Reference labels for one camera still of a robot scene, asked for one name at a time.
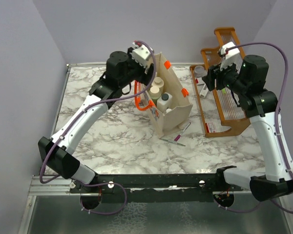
orange handle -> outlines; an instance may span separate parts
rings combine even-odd
[[[137,85],[138,85],[138,82],[135,81],[135,87],[134,87],[134,93],[135,93],[135,94],[137,93]],[[141,98],[138,97],[138,96],[135,96],[135,105],[136,105],[136,107],[137,107],[137,109],[138,109],[139,111],[146,111],[147,109],[151,108],[151,107],[154,105],[153,101],[150,100],[148,106],[146,106],[146,107],[144,107],[144,108],[141,108],[141,107],[139,106],[140,101],[141,101]]]

bottle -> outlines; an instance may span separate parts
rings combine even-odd
[[[167,111],[167,109],[169,108],[169,106],[171,105],[172,102],[172,95],[170,95],[169,93],[164,93],[160,99],[157,100],[157,109],[162,112],[165,113]]]
[[[152,87],[153,86],[157,86],[160,89],[161,93],[163,93],[163,90],[164,90],[164,81],[162,80],[162,78],[156,77],[154,79],[154,81],[152,82]]]
[[[150,97],[152,101],[154,102],[154,104],[157,105],[157,99],[159,99],[162,95],[159,87],[157,86],[151,87],[148,94],[150,94]]]
[[[207,71],[205,71],[204,67],[198,65],[194,68],[194,77],[197,85],[205,84],[202,80],[202,77],[207,75]]]

white bottle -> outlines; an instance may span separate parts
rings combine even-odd
[[[151,87],[148,94],[150,94],[150,97],[151,97],[152,101],[154,102],[154,104],[157,105],[157,99],[159,99],[162,95],[159,87],[156,87],[156,86]]]
[[[160,112],[165,113],[166,110],[171,105],[171,102],[172,102],[172,95],[170,95],[169,93],[164,93],[162,94],[161,98],[157,100],[156,107]]]
[[[154,81],[152,82],[152,87],[156,86],[160,89],[161,93],[163,93],[164,90],[164,81],[160,77],[156,77]]]

white wall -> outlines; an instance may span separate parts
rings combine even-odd
[[[69,63],[106,61],[134,40],[173,62],[202,61],[216,27],[234,26],[253,41],[275,0],[33,0]]]
[[[65,61],[31,0],[0,0],[0,234],[18,231]]]
[[[281,105],[282,125],[293,158],[293,0],[278,0],[254,41],[268,41],[280,46],[289,60],[289,79]],[[284,74],[281,55],[268,46],[252,46],[250,53],[266,58],[270,68],[267,88],[279,95]],[[293,195],[288,196],[289,207],[293,208]]]

marble tabletop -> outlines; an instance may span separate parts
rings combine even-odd
[[[206,138],[189,67],[173,67],[193,104],[190,127],[178,142],[159,140],[146,112],[136,109],[134,100],[119,101],[84,135],[75,153],[81,163],[100,174],[214,173],[219,167],[264,172],[264,160],[254,129],[241,135]],[[92,84],[105,67],[72,67],[64,92],[56,131],[82,105]],[[211,113],[216,113],[216,106]],[[165,136],[174,139],[178,133]],[[46,175],[54,174],[47,168]]]

